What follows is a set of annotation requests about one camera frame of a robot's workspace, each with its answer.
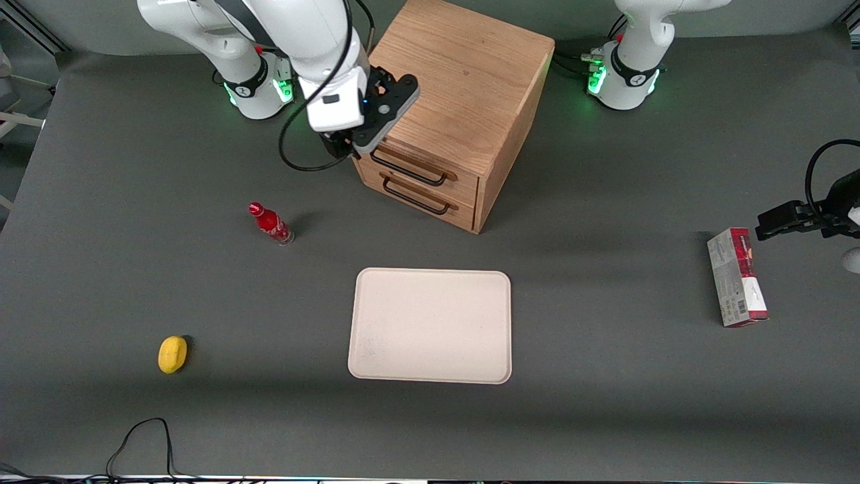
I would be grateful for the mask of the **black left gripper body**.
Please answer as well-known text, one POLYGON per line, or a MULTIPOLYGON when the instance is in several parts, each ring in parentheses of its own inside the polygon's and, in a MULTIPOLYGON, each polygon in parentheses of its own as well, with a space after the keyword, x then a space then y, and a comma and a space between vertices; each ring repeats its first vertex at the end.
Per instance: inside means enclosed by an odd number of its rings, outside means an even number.
POLYGON ((826 197, 817 202, 814 201, 812 190, 813 172, 814 169, 807 169, 804 178, 804 195, 813 212, 811 215, 812 230, 820 231, 823 238, 841 235, 859 239, 858 222, 850 217, 850 212, 858 208, 858 169, 838 178, 830 187, 826 197))

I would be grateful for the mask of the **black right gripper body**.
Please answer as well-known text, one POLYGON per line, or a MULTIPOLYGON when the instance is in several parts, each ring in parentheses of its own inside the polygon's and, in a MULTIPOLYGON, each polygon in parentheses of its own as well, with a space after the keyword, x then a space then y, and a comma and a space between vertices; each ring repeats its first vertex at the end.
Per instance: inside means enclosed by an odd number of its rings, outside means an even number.
POLYGON ((340 159, 351 157, 348 153, 349 147, 353 146, 353 129, 322 132, 320 134, 320 141, 322 141, 326 150, 328 148, 341 148, 342 157, 340 159))

